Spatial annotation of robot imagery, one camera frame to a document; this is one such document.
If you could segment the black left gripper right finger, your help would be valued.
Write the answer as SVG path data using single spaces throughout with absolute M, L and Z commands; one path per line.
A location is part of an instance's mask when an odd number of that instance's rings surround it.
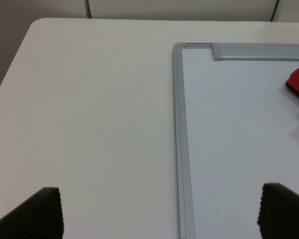
M 265 183 L 257 224 L 263 239 L 299 239 L 299 195 L 280 183 Z

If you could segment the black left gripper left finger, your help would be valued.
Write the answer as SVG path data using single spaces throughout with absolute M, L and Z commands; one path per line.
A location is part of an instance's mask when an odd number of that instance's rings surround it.
M 43 187 L 0 219 L 0 239 L 61 239 L 63 234 L 57 187 Z

